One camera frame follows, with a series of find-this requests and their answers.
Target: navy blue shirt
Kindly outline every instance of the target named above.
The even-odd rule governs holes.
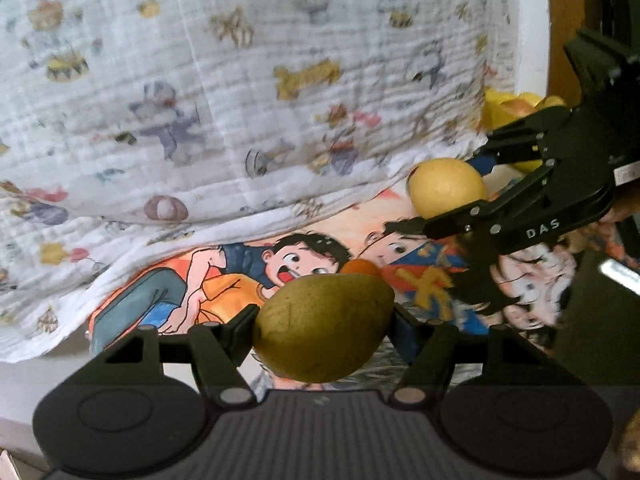
[[[256,282],[271,288],[275,286],[266,275],[267,264],[262,259],[262,253],[266,247],[250,247],[245,244],[225,244],[222,251],[225,253],[226,267],[220,269],[223,274],[244,274]]]

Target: human hand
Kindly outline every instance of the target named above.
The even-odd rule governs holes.
[[[600,219],[600,222],[604,224],[622,222],[638,211],[640,211],[640,180],[634,180],[616,189],[613,207]]]
[[[184,320],[187,317],[187,309],[183,306],[178,306],[174,308],[169,314],[168,319],[160,328],[158,328],[158,333],[161,334],[173,334],[177,333],[180,329],[180,326],[184,323]]]

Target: cartoon hand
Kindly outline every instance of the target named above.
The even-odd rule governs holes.
[[[179,306],[174,308],[174,310],[169,314],[169,318],[166,320],[164,325],[162,325],[158,332],[161,334],[173,334],[178,332],[180,326],[184,323],[184,320],[187,317],[187,309],[183,306]]]

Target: orange fruit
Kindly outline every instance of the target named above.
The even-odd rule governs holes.
[[[369,276],[382,277],[380,270],[369,260],[356,258],[349,260],[340,269],[340,274],[368,274]]]

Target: metal rivet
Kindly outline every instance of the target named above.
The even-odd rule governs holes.
[[[253,397],[254,394],[246,388],[227,388],[220,393],[220,400],[222,400],[222,402],[236,406],[248,403]]]
[[[427,394],[418,388],[400,388],[394,392],[394,397],[403,404],[420,404],[427,398]]]

